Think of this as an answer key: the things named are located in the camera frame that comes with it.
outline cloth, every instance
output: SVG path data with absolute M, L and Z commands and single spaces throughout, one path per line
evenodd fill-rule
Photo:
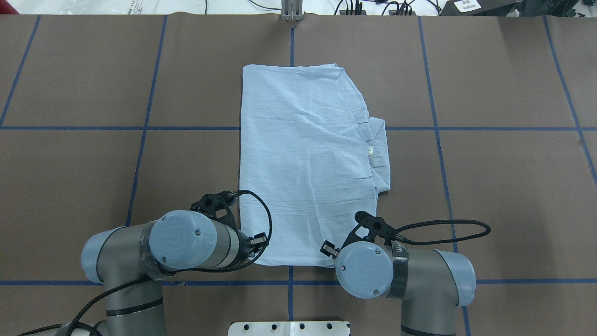
M 330 267 L 324 240 L 341 245 L 355 213 L 375 214 L 390 188 L 385 123 L 337 65 L 243 69 L 240 187 L 272 213 L 263 265 Z M 267 232 L 261 204 L 240 199 L 242 230 Z

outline white plate with holes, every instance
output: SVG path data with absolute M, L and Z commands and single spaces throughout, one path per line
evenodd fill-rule
M 350 322 L 236 322 L 228 336 L 350 336 Z

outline red object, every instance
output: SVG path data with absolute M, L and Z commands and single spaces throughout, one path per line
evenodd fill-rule
M 18 14 L 16 9 L 8 3 L 8 0 L 0 0 L 0 14 Z

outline table surface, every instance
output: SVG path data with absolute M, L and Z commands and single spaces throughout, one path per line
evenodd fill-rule
M 593 334 L 596 29 L 553 17 L 0 16 L 0 334 L 67 322 L 101 292 L 79 266 L 93 234 L 238 187 L 252 63 L 346 68 L 386 120 L 393 184 L 378 214 L 390 225 L 492 226 L 431 247 L 476 269 L 459 335 Z M 178 274 L 164 298 L 171 335 L 251 320 L 399 330 L 399 301 L 353 298 L 315 267 Z M 103 314 L 97 304 L 83 321 Z

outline light blue joint cap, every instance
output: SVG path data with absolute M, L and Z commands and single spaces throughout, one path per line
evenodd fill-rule
M 149 249 L 159 263 L 184 270 L 205 262 L 214 252 L 217 241 L 216 227 L 205 215 L 174 210 L 153 225 Z
M 87 240 L 81 252 L 81 268 L 85 271 L 87 279 L 95 283 L 103 283 L 97 275 L 97 259 L 100 257 L 101 248 L 110 235 L 121 228 L 124 227 L 117 227 L 110 231 L 97 233 Z
M 468 306 L 473 302 L 475 290 L 477 289 L 477 278 L 473 264 L 460 253 L 434 251 L 442 256 L 452 273 L 456 289 L 458 290 L 458 306 Z
M 370 242 L 355 242 L 340 250 L 336 276 L 354 297 L 372 299 L 390 289 L 394 270 L 390 256 Z

